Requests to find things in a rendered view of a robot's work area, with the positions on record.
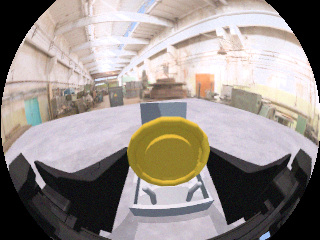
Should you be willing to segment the light blue flat square mat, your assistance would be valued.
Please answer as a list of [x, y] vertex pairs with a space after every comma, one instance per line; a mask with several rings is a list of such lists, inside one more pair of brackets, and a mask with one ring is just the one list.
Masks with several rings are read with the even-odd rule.
[[268, 231], [267, 233], [264, 233], [264, 235], [260, 237], [260, 240], [268, 239], [269, 236], [271, 235], [269, 235], [269, 231]]

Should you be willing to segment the yellow plate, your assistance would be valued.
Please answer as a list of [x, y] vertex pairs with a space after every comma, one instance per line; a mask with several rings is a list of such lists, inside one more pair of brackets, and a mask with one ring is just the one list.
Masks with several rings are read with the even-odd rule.
[[159, 187], [188, 183], [208, 163], [207, 133], [183, 117], [157, 117], [131, 137], [129, 167]]

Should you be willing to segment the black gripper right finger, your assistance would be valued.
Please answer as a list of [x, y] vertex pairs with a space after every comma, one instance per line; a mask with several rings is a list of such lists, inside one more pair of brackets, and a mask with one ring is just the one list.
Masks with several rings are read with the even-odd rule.
[[207, 168], [213, 180], [227, 225], [243, 219], [263, 195], [273, 177], [279, 175], [291, 160], [291, 153], [267, 165], [253, 164], [209, 145]]

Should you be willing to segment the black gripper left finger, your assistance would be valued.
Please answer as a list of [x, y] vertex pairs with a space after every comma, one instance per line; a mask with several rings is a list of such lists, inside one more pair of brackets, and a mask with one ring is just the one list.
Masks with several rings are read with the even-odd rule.
[[119, 149], [111, 156], [96, 161], [96, 164], [73, 173], [60, 171], [37, 160], [35, 165], [45, 184], [71, 201], [89, 220], [99, 225], [100, 231], [112, 233], [128, 175], [127, 149]]

